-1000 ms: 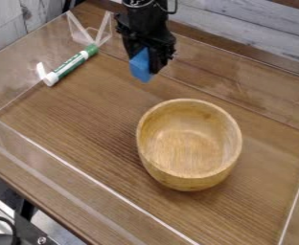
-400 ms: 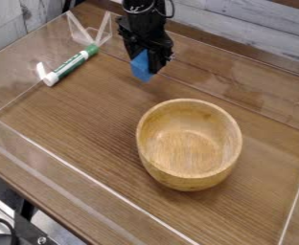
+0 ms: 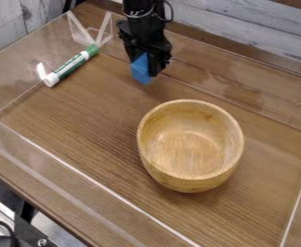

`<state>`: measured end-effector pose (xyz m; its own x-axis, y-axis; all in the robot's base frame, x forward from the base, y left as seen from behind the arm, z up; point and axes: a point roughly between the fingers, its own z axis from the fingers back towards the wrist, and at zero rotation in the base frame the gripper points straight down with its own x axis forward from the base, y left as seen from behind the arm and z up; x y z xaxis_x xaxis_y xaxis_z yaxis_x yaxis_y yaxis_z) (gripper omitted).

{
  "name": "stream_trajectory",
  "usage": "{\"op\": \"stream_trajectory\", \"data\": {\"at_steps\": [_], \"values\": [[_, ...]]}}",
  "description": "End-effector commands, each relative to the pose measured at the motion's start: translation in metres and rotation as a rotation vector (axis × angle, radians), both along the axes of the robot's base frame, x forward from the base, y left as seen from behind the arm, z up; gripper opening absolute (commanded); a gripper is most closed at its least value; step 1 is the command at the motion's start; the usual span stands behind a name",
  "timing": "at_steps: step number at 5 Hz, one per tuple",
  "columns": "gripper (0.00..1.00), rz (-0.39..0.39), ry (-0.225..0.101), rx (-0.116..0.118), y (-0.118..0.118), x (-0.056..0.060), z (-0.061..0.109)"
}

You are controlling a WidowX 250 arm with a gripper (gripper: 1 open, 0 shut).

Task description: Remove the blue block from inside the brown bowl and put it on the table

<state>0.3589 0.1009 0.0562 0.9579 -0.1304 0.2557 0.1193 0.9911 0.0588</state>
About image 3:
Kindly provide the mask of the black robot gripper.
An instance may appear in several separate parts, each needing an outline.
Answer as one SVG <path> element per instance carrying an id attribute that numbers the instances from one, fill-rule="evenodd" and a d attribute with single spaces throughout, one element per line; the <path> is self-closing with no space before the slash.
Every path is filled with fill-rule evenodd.
<path id="1" fill-rule="evenodd" d="M 171 60 L 172 45 L 165 36 L 167 19 L 164 14 L 149 14 L 141 18 L 120 19 L 116 22 L 119 38 L 124 42 L 131 63 L 148 54 L 149 76 L 156 77 Z"/>

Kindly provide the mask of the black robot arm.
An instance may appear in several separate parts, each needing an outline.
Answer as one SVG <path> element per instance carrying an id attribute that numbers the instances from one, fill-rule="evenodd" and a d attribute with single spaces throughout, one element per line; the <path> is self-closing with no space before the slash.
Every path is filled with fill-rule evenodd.
<path id="1" fill-rule="evenodd" d="M 119 19 L 119 38 L 131 59 L 133 78 L 148 84 L 171 62 L 172 44 L 165 35 L 173 21 L 169 0 L 123 0 L 124 19 Z"/>

